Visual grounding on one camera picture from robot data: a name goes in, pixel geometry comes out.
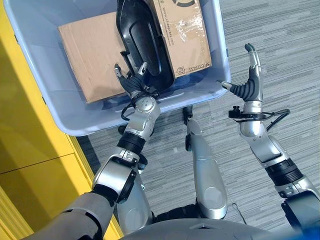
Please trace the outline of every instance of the cable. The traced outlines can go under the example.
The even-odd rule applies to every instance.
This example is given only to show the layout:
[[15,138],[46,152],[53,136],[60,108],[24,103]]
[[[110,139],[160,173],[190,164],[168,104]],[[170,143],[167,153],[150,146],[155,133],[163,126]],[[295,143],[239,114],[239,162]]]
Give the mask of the cable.
[[128,110],[128,108],[131,108],[131,107],[133,107],[133,105],[132,105],[132,103],[131,103],[131,101],[130,101],[129,104],[122,109],[122,111],[121,111],[121,118],[122,118],[123,120],[125,120],[125,121],[129,121],[129,120],[130,120],[129,118],[127,118],[127,117],[125,116],[125,113],[126,113],[126,111]]
[[248,225],[247,222],[246,222],[246,220],[245,220],[245,217],[242,215],[241,211],[239,210],[238,205],[237,205],[235,202],[232,203],[231,205],[232,205],[232,208],[238,212],[238,214],[240,215],[240,217],[241,217],[242,220],[243,220],[243,223],[246,224],[246,225]]
[[265,121],[268,120],[270,118],[273,118],[274,116],[278,116],[280,115],[275,121],[271,122],[271,124],[266,128],[266,130],[270,130],[275,124],[277,124],[278,122],[280,122],[283,118],[285,118],[286,116],[288,116],[290,114],[290,110],[289,109],[283,109],[280,111],[276,111],[276,112],[261,112],[261,114],[266,114],[269,115],[264,119],[245,119],[245,120],[235,120],[237,123],[245,123],[245,122],[255,122],[255,121]]
[[286,116],[290,114],[290,110],[288,109],[288,112],[282,114],[279,116],[276,120],[272,121],[269,126],[266,127],[266,131],[268,132],[274,125],[276,125],[278,122],[280,122],[282,119],[284,119]]

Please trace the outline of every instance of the plastic storage bin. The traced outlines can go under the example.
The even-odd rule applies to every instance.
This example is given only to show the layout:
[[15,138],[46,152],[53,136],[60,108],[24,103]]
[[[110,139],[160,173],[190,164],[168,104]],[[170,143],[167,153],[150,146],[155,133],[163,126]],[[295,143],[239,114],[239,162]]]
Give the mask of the plastic storage bin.
[[[121,125],[121,110],[129,97],[87,104],[65,54],[57,27],[116,11],[116,0],[4,0],[16,39],[58,128],[83,136]],[[220,97],[216,80],[230,82],[219,0],[200,0],[212,67],[179,77],[159,98],[167,112]]]

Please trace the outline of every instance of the yellow wall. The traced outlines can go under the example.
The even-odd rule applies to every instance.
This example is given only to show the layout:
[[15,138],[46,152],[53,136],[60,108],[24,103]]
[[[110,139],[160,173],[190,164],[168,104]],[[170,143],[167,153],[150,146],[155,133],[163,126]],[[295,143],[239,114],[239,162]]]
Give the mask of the yellow wall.
[[[0,239],[39,230],[91,190],[83,152],[56,127],[1,3],[0,162]],[[121,237],[115,218],[106,237]]]

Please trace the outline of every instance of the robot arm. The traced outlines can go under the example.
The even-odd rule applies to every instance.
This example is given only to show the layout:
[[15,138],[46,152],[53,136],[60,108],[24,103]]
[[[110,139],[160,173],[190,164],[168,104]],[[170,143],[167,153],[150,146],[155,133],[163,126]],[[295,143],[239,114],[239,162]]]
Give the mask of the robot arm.
[[[303,228],[320,220],[320,194],[279,142],[268,135],[268,129],[288,115],[289,110],[277,113],[263,111],[263,75],[259,57],[250,43],[245,45],[245,49],[250,58],[248,82],[244,85],[221,82],[225,89],[244,100],[243,111],[239,106],[234,106],[229,111],[229,118],[238,119],[240,136],[250,145],[253,154],[274,182],[276,191],[286,199],[281,206],[290,224]],[[275,115],[281,116],[266,128],[263,121]]]
[[[142,83],[146,64],[141,66],[133,79]],[[115,68],[118,78],[120,69]],[[124,88],[130,97],[140,95],[140,87]],[[153,132],[160,108],[152,96],[142,96],[135,101],[135,112],[130,116],[124,134],[113,150],[113,154],[96,173],[92,191],[79,196],[70,206],[58,215],[49,225],[28,240],[101,240],[110,223],[116,203],[128,198],[137,172],[135,169],[145,142]]]

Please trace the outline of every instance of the robot forearm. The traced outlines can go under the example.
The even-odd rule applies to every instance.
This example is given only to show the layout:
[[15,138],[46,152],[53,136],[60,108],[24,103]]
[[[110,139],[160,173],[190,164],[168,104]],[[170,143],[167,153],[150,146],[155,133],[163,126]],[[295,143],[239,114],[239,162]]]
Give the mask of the robot forearm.
[[[259,105],[260,107],[257,107],[258,102],[246,102],[244,112],[261,113],[262,103]],[[317,189],[308,177],[300,172],[279,142],[268,135],[262,121],[241,122],[240,136],[248,142],[253,154],[274,182],[275,189],[282,198],[311,191],[319,199]]]
[[139,155],[153,132],[160,108],[156,100],[143,97],[136,102],[135,112],[108,161],[100,167],[93,180],[93,190],[102,188],[117,203],[125,201],[136,178]]

